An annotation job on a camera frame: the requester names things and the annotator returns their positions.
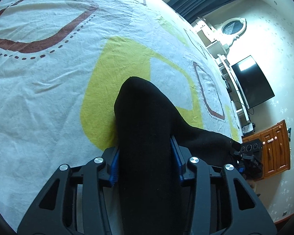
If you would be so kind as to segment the black pants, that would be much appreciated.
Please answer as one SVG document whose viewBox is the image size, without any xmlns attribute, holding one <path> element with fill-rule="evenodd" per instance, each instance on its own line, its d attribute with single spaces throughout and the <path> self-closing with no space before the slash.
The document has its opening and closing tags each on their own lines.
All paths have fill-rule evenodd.
<svg viewBox="0 0 294 235">
<path fill-rule="evenodd" d="M 151 82 L 128 78 L 114 105 L 119 199 L 125 234 L 182 234 L 190 191 L 180 186 L 170 138 L 209 165 L 224 166 L 240 143 L 189 125 Z"/>
</svg>

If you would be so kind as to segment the brown wooden cabinet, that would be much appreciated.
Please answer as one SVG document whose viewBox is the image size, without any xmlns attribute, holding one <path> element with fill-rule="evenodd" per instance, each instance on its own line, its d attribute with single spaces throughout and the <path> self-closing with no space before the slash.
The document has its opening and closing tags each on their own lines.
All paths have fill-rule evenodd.
<svg viewBox="0 0 294 235">
<path fill-rule="evenodd" d="M 290 145 L 285 120 L 261 132 L 243 137 L 243 143 L 251 143 L 255 139 L 259 139 L 262 144 L 261 162 L 263 164 L 262 177 L 255 181 L 290 170 Z"/>
</svg>

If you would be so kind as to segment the white tv stand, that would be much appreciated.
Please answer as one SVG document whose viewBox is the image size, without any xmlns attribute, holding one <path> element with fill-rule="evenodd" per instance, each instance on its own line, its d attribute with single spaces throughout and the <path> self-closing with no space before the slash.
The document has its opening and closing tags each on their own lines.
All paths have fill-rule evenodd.
<svg viewBox="0 0 294 235">
<path fill-rule="evenodd" d="M 250 107 L 237 76 L 225 55 L 218 54 L 216 62 L 226 83 L 228 94 L 233 103 L 233 109 L 239 118 L 242 135 L 243 137 L 250 136 L 255 133 L 255 125 L 251 121 Z"/>
</svg>

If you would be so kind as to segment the black flat television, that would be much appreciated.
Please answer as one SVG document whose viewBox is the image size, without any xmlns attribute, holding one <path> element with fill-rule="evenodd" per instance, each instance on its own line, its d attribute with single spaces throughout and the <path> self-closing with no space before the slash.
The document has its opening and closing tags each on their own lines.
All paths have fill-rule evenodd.
<svg viewBox="0 0 294 235">
<path fill-rule="evenodd" d="M 231 66 L 249 108 L 275 96 L 267 78 L 252 56 Z"/>
</svg>

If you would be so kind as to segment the white dressing table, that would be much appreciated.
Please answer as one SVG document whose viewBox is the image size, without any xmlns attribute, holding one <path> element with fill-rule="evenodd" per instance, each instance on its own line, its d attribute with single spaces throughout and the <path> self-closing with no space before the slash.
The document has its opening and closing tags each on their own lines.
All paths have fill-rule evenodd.
<svg viewBox="0 0 294 235">
<path fill-rule="evenodd" d="M 192 26 L 213 58 L 227 56 L 228 45 L 221 41 L 221 35 L 210 23 L 207 23 L 205 19 L 197 18 Z"/>
</svg>

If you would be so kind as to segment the oval white vanity mirror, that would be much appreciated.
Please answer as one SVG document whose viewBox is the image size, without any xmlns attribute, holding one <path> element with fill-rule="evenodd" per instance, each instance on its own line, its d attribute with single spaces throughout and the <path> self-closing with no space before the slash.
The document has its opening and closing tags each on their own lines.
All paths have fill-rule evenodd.
<svg viewBox="0 0 294 235">
<path fill-rule="evenodd" d="M 231 18 L 221 25 L 222 34 L 228 36 L 241 36 L 247 28 L 247 20 L 245 18 Z"/>
</svg>

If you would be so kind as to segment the patterned white bed sheet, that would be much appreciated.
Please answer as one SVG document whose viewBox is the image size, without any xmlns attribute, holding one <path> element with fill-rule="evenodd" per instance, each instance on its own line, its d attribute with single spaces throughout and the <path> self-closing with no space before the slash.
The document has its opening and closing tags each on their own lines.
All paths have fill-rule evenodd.
<svg viewBox="0 0 294 235">
<path fill-rule="evenodd" d="M 0 214 L 13 229 L 61 164 L 116 143 L 113 105 L 131 76 L 188 124 L 242 140 L 216 61 L 162 0 L 0 1 Z"/>
</svg>

